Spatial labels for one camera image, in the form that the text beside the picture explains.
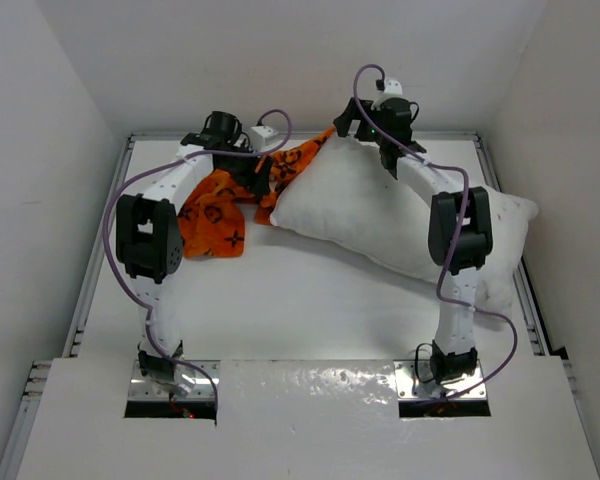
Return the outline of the white pillow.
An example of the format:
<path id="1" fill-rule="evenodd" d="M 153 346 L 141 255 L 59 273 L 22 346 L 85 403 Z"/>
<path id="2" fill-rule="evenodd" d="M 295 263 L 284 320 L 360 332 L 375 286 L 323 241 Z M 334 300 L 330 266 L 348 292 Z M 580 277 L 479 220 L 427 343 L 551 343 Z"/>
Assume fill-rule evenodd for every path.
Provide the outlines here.
<path id="1" fill-rule="evenodd" d="M 508 314 L 530 222 L 528 199 L 488 188 L 494 246 L 480 270 L 476 303 Z M 428 251 L 430 209 L 380 163 L 376 146 L 329 138 L 278 197 L 272 225 L 334 242 L 397 273 L 436 283 L 440 268 Z"/>

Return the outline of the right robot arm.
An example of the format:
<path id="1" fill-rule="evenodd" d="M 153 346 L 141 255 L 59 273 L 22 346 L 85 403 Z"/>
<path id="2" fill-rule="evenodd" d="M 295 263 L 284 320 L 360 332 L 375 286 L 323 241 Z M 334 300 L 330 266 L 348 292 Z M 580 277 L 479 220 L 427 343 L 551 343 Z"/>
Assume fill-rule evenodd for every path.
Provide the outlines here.
<path id="1" fill-rule="evenodd" d="M 478 363 L 473 334 L 478 272 L 493 249 L 488 193 L 472 187 L 464 169 L 432 162 L 412 140 L 410 101 L 393 97 L 375 106 L 352 97 L 333 121 L 337 134 L 347 136 L 354 121 L 359 123 L 354 138 L 376 143 L 383 168 L 429 206 L 428 251 L 442 268 L 429 368 L 439 385 L 456 381 Z"/>

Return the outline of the orange patterned pillowcase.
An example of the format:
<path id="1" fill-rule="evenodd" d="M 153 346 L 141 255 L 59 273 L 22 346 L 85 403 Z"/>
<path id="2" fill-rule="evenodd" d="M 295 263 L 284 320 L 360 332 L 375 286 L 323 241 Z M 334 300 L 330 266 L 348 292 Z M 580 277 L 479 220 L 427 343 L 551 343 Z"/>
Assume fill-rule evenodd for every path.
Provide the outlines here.
<path id="1" fill-rule="evenodd" d="M 331 126 L 294 148 L 276 151 L 261 160 L 260 169 L 266 163 L 271 164 L 269 192 L 265 195 L 248 192 L 226 171 L 214 170 L 209 174 L 191 192 L 178 213 L 183 256 L 187 259 L 241 256 L 245 248 L 246 221 L 240 206 L 255 205 L 254 221 L 268 225 L 283 191 L 308 168 L 334 132 Z"/>

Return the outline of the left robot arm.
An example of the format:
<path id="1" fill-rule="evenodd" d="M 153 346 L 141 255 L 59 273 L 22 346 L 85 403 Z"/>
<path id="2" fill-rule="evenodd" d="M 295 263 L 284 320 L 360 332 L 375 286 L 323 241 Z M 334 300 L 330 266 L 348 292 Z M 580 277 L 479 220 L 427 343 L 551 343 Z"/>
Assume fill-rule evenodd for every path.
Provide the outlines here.
<path id="1" fill-rule="evenodd" d="M 131 281 L 132 297 L 145 310 L 138 362 L 144 376 L 175 384 L 184 366 L 182 340 L 166 299 L 184 255 L 178 213 L 190 193 L 220 170 L 250 193 L 269 187 L 269 161 L 278 132 L 260 119 L 242 129 L 232 114 L 214 111 L 201 131 L 185 135 L 175 160 L 143 191 L 122 194 L 115 204 L 115 253 Z"/>

